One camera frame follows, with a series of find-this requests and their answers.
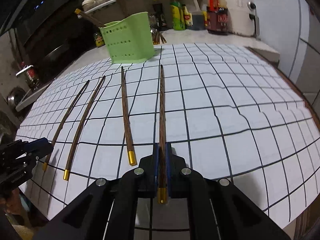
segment appliance knob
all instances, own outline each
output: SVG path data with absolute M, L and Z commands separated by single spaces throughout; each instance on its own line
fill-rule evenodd
M 256 5 L 255 5 L 253 2 L 251 2 L 251 3 L 250 3 L 250 8 L 251 8 L 252 10 L 254 10 L 254 9 L 256 8 Z

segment metal pot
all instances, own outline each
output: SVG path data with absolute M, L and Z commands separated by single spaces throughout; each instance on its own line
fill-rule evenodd
M 14 113 L 16 112 L 16 106 L 20 103 L 25 94 L 26 92 L 21 87 L 15 87 L 9 93 L 7 97 L 8 106 Z

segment green bottle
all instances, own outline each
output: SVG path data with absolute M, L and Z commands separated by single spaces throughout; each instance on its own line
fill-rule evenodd
M 173 29 L 176 31 L 185 30 L 186 25 L 184 23 L 182 4 L 179 0 L 171 0 L 170 6 L 172 12 Z

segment metal screw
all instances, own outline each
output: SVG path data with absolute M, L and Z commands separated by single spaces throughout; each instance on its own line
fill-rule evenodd
M 183 168 L 183 169 L 181 170 L 181 172 L 182 172 L 182 174 L 184 174 L 184 175 L 189 175 L 189 174 L 191 173 L 191 170 L 190 170 L 189 168 Z
M 144 173 L 144 170 L 143 170 L 143 168 L 136 168 L 136 169 L 134 169 L 134 174 L 136 174 L 136 175 L 141 175 L 141 174 L 143 174 Z
M 228 186 L 230 181 L 228 179 L 220 179 L 219 183 L 221 186 Z
M 106 180 L 103 178 L 97 179 L 96 184 L 97 186 L 103 186 L 106 183 Z

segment rice cooker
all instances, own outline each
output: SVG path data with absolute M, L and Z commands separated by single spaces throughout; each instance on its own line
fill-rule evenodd
M 259 18 L 253 0 L 226 0 L 226 2 L 229 32 L 241 36 L 259 36 Z

